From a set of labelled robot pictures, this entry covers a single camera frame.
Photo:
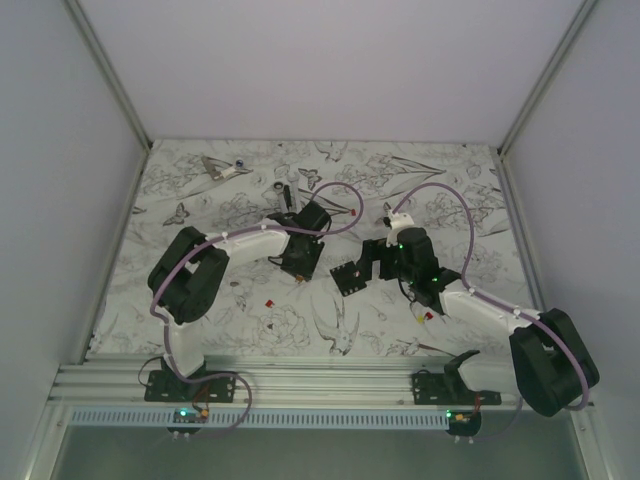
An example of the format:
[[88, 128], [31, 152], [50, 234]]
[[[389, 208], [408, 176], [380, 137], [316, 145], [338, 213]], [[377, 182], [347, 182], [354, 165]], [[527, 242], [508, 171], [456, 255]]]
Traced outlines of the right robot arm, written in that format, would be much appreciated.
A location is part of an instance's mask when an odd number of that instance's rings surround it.
[[588, 405], [600, 375], [565, 311], [522, 309], [471, 286], [464, 274], [441, 266], [421, 227], [406, 228], [393, 241], [364, 241], [358, 275], [370, 280], [375, 265], [380, 279], [397, 281], [424, 317], [460, 320], [508, 344], [505, 357], [477, 348], [453, 356], [443, 380], [452, 403], [466, 404], [485, 391], [518, 395], [545, 417]]

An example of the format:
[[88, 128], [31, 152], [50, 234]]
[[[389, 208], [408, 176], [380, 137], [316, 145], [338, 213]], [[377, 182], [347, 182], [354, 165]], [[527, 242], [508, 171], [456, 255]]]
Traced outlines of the black fuse box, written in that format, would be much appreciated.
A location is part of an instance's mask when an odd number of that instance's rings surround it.
[[353, 261], [332, 268], [330, 275], [343, 297], [350, 296], [366, 288], [366, 280]]

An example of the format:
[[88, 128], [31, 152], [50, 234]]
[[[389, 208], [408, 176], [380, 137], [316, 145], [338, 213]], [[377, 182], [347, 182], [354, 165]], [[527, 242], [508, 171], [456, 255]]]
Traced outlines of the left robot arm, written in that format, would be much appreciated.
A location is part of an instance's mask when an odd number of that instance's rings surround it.
[[308, 281], [324, 248], [321, 237], [330, 226], [330, 215], [311, 201], [298, 213], [274, 213], [232, 233], [207, 236], [194, 227], [179, 231], [147, 280], [153, 294], [150, 313], [163, 322], [172, 394], [190, 402], [203, 392], [200, 320], [213, 306], [225, 273], [266, 259]]

